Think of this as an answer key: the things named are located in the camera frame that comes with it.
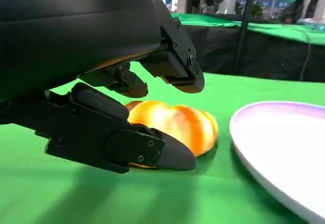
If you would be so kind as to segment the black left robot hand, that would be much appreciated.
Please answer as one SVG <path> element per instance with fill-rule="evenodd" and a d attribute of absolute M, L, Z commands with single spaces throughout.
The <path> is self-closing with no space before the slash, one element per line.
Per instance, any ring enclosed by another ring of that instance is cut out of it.
<path fill-rule="evenodd" d="M 162 0 L 1 0 L 1 124 L 48 139 L 48 155 L 116 173 L 131 164 L 191 170 L 179 140 L 128 122 L 148 87 L 130 63 L 185 93 L 205 80 L 196 49 Z"/>

